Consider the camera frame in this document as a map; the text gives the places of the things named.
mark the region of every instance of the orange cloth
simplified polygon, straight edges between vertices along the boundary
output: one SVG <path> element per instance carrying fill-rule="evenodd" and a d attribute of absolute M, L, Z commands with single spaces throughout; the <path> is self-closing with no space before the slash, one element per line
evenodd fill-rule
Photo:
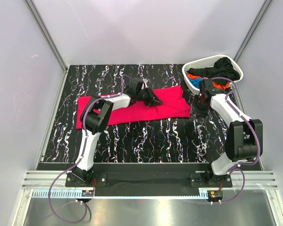
<path fill-rule="evenodd" d="M 195 76 L 195 75 L 192 75 L 192 74 L 187 74 L 187 76 L 190 78 L 190 79 L 197 79 L 197 78 L 202 78 L 200 76 Z M 213 82 L 213 85 L 218 88 L 218 89 L 226 89 L 228 87 L 228 85 L 230 84 L 230 82 L 228 81 L 227 84 L 225 86 L 222 86 L 222 85 L 219 85 L 215 82 Z"/>

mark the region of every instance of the white panel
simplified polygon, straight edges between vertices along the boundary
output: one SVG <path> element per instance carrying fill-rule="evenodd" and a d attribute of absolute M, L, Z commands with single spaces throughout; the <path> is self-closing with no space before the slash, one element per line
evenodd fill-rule
<path fill-rule="evenodd" d="M 34 0 L 66 64 L 234 57 L 263 0 Z"/>
<path fill-rule="evenodd" d="M 272 3 L 238 64 L 247 113 L 263 122 L 264 166 L 274 172 L 283 200 L 283 0 Z"/>
<path fill-rule="evenodd" d="M 62 71 L 23 0 L 0 0 L 0 226 L 33 169 Z"/>

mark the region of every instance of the black cloth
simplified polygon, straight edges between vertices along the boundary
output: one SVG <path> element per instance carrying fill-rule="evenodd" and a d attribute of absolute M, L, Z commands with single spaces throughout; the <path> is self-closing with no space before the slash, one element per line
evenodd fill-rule
<path fill-rule="evenodd" d="M 234 70 L 231 60 L 227 57 L 223 57 L 217 60 L 214 63 L 214 67 L 200 69 L 190 68 L 187 73 L 209 79 L 216 77 L 228 78 L 233 81 L 240 79 L 239 73 Z M 228 81 L 223 79 L 216 79 L 214 80 L 214 82 L 218 83 L 219 85 L 225 86 Z"/>

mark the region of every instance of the folded red fabric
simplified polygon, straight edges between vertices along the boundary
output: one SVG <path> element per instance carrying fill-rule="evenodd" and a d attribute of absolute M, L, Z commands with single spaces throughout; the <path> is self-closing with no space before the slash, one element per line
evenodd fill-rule
<path fill-rule="evenodd" d="M 165 89 L 155 89 L 153 92 L 162 100 L 160 106 L 148 107 L 142 101 L 137 101 L 130 107 L 120 108 L 111 113 L 108 125 L 133 121 L 150 121 L 165 118 L 189 117 L 191 107 L 182 98 L 183 90 L 180 86 Z M 82 129 L 80 116 L 90 97 L 78 98 L 78 114 L 76 128 Z"/>

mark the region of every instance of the clothing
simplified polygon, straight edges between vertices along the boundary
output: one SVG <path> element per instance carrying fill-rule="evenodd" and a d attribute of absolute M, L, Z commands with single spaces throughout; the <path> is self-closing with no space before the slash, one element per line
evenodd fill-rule
<path fill-rule="evenodd" d="M 142 101 L 137 101 L 134 105 L 112 111 L 108 125 L 133 121 L 149 121 L 165 118 L 189 117 L 191 107 L 182 98 L 183 90 L 180 86 L 165 89 L 155 89 L 153 92 L 162 100 L 160 106 L 148 107 Z M 82 129 L 80 116 L 86 107 L 90 97 L 78 98 L 78 114 L 76 128 Z"/>
<path fill-rule="evenodd" d="M 202 77 L 199 76 L 195 76 L 195 75 L 191 75 L 191 74 L 187 74 L 187 77 L 189 79 L 189 81 L 192 83 L 192 85 L 196 88 L 199 89 L 199 82 L 201 80 L 203 80 Z M 226 89 L 229 86 L 230 82 L 228 81 L 227 84 L 225 86 L 219 85 L 216 82 L 213 82 L 213 85 L 218 88 L 218 89 Z"/>
<path fill-rule="evenodd" d="M 187 73 L 209 79 L 216 77 L 228 78 L 233 81 L 240 79 L 239 73 L 234 70 L 231 60 L 227 57 L 223 57 L 217 60 L 214 64 L 214 67 L 200 69 L 190 68 Z M 216 79 L 214 80 L 214 82 L 219 85 L 225 86 L 228 81 L 223 79 Z"/>

